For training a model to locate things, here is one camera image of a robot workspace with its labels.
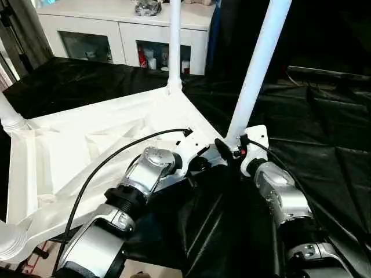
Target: black cable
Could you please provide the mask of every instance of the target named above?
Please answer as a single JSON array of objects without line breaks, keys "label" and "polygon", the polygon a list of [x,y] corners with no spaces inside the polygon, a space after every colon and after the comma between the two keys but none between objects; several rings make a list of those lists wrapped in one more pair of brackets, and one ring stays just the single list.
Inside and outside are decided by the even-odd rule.
[{"label": "black cable", "polygon": [[64,230],[64,236],[63,236],[63,241],[60,245],[60,248],[59,248],[59,252],[58,252],[58,256],[57,256],[57,259],[56,259],[56,263],[54,265],[54,268],[53,268],[53,272],[52,272],[52,276],[55,275],[55,272],[57,271],[57,268],[58,268],[58,264],[59,264],[59,261],[60,261],[60,258],[62,256],[62,253],[63,253],[63,250],[64,248],[66,247],[67,245],[67,240],[68,240],[68,233],[71,229],[71,225],[72,225],[72,221],[74,219],[74,216],[75,216],[75,213],[76,213],[76,210],[77,210],[77,207],[80,203],[80,200],[81,200],[81,197],[86,189],[86,187],[88,186],[88,184],[90,183],[90,181],[92,180],[92,178],[94,177],[94,175],[104,166],[107,164],[107,162],[109,162],[112,158],[114,158],[115,156],[117,156],[119,153],[121,153],[122,151],[136,145],[136,144],[139,144],[147,139],[150,139],[150,138],[153,138],[153,137],[156,137],[156,136],[159,136],[161,134],[165,134],[165,133],[171,133],[171,132],[183,132],[185,136],[188,136],[192,131],[189,130],[189,129],[169,129],[169,130],[164,130],[164,131],[160,131],[160,132],[156,132],[154,134],[151,134],[151,135],[148,135],[148,136],[145,136],[141,139],[138,139],[134,142],[131,142],[130,144],[128,145],[125,145],[124,147],[118,149],[117,151],[115,151],[113,154],[111,154],[109,157],[107,157],[106,159],[104,159],[93,171],[92,173],[89,175],[89,177],[86,179],[86,181],[84,182],[83,186],[81,187],[80,191],[79,191],[79,194],[77,195],[76,197],[76,201],[74,203],[74,206],[71,210],[71,214],[68,218],[68,221],[67,221],[67,225],[66,225],[66,229]]},{"label": "black cable", "polygon": [[129,170],[130,169],[130,167],[132,167],[133,166],[133,164],[134,164],[134,162],[135,161],[137,161],[138,160],[138,158],[141,156],[141,154],[139,154],[139,155],[137,155],[131,162],[130,162],[130,164],[128,165],[128,168],[127,168],[127,170]]}]

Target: white plastic base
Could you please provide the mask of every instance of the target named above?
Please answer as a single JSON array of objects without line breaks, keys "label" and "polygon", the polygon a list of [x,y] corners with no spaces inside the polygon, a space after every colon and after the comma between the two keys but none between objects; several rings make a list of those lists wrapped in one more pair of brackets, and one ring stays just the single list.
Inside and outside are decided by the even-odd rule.
[{"label": "white plastic base", "polygon": [[[31,130],[12,133],[7,223],[27,231],[27,242],[13,257],[0,258],[10,263],[24,260],[39,243],[64,232],[83,182],[118,148],[161,130],[194,131],[187,137],[188,143],[183,133],[164,134],[110,161],[90,182],[72,228],[83,224],[89,213],[105,202],[106,189],[117,185],[128,164],[145,147],[174,150],[180,147],[176,142],[183,140],[182,149],[189,150],[183,156],[189,153],[188,160],[221,138],[180,89],[168,94],[167,87],[31,119],[28,125]],[[166,181],[159,188],[174,182]]]}]

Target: white rod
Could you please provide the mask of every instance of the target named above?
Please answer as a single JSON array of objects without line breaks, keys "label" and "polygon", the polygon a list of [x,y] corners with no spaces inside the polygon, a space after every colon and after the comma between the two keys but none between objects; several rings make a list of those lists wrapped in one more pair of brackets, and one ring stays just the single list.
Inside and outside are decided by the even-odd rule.
[{"label": "white rod", "polygon": [[181,88],[180,79],[180,0],[171,0],[168,86]]},{"label": "white rod", "polygon": [[23,129],[26,125],[26,121],[14,110],[2,92],[0,92],[0,121],[7,132]]},{"label": "white rod", "polygon": [[230,148],[236,148],[238,137],[248,125],[255,101],[259,94],[269,63],[292,0],[270,0],[267,13],[261,26],[248,72],[233,113],[226,136]]}]

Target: glass cabinet door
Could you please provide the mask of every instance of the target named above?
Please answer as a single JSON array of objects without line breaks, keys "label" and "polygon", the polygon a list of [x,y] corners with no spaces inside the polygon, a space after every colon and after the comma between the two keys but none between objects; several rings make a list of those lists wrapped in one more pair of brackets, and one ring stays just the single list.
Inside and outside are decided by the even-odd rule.
[{"label": "glass cabinet door", "polygon": [[[162,42],[136,41],[139,66],[142,68],[169,70],[169,44]],[[181,72],[190,73],[191,47],[180,46]]]},{"label": "glass cabinet door", "polygon": [[39,14],[56,57],[126,64],[117,22]]},{"label": "glass cabinet door", "polygon": [[[127,65],[168,70],[169,27],[121,22],[119,28]],[[180,30],[182,73],[205,74],[208,39],[206,31]]]},{"label": "glass cabinet door", "polygon": [[69,58],[112,63],[112,54],[107,36],[58,32]]}]

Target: black tarp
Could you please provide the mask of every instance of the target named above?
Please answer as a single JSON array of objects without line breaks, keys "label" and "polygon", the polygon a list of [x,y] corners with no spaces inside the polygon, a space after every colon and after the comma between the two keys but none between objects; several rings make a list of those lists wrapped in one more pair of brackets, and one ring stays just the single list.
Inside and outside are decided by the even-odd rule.
[{"label": "black tarp", "polygon": [[[241,84],[203,76],[183,80],[188,98],[225,135]],[[167,74],[159,71],[54,58],[5,94],[18,112],[33,118],[166,82]],[[371,93],[361,87],[266,84],[249,123],[267,126],[270,148],[297,175],[320,223],[365,277],[371,273],[370,112]],[[2,132],[0,140],[4,218],[10,139]],[[250,268],[267,276],[270,216],[253,186],[229,175],[222,167],[196,177],[196,190],[183,183],[157,194],[152,213],[128,243],[130,257],[182,268],[187,277],[248,277],[256,273]]]}]

